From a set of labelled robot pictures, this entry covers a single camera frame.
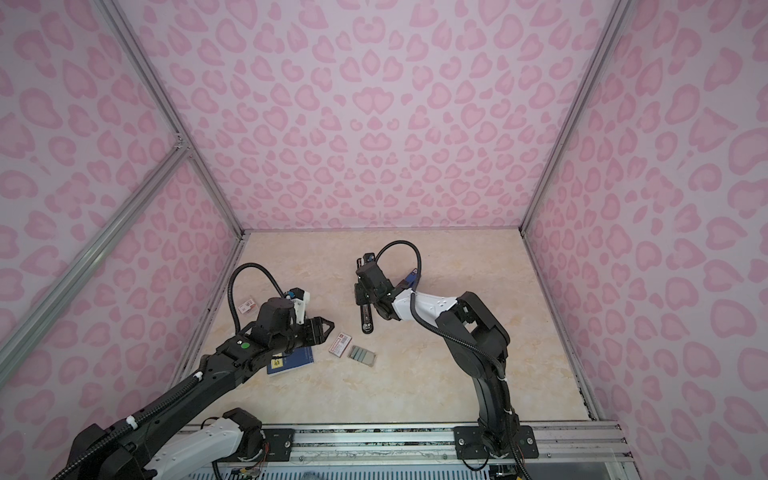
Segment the blue stapler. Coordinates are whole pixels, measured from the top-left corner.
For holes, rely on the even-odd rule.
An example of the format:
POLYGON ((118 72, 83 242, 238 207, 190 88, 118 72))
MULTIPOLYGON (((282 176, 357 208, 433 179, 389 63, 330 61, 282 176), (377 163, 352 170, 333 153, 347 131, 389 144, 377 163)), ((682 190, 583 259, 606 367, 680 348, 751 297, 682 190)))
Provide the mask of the blue stapler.
POLYGON ((405 277, 404 282, 408 288, 412 288, 414 284, 417 282, 418 277, 419 277, 419 272, 416 269, 414 269, 405 277))

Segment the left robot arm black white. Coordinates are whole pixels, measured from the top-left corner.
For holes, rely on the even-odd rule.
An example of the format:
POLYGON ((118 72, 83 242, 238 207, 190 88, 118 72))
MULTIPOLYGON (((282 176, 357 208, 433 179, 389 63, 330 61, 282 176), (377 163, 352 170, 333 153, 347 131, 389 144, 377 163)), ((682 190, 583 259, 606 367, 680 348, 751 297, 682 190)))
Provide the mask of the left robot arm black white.
POLYGON ((72 442, 56 479, 157 479, 153 457, 209 405, 296 348, 323 344, 335 324, 313 317, 304 324, 253 321, 201 358, 197 370, 156 400, 103 429, 95 424, 72 442))

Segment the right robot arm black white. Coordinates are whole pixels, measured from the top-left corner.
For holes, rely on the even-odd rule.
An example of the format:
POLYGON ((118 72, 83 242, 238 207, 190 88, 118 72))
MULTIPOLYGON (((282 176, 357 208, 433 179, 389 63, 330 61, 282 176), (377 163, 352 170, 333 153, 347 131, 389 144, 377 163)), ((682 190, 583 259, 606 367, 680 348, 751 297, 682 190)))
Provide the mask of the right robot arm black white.
POLYGON ((358 303, 373 306, 385 320, 413 321, 445 341, 458 367, 472 378, 486 451, 509 457, 520 426, 506 377, 510 337, 490 309, 470 291, 458 297, 418 292, 417 269, 393 284, 372 253, 357 260, 356 276, 358 303))

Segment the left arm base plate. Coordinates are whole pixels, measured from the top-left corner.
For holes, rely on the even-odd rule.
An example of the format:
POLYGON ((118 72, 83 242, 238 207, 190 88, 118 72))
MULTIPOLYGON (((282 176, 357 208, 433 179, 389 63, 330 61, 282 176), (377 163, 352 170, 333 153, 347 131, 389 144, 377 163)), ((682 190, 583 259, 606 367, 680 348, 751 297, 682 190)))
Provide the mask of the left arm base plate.
POLYGON ((252 429, 243 434, 235 456, 244 462, 287 462, 295 433, 291 428, 252 429))

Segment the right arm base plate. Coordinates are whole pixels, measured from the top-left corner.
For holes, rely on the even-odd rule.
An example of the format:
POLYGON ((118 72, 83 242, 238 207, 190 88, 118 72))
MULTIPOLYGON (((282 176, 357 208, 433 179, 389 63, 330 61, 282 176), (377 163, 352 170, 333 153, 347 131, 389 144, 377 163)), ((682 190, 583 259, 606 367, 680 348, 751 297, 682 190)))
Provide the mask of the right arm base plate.
POLYGON ((456 426, 452 429, 455 453, 460 460, 513 460, 513 451, 523 460, 540 456, 534 431, 521 425, 512 437, 501 438, 480 426, 456 426))

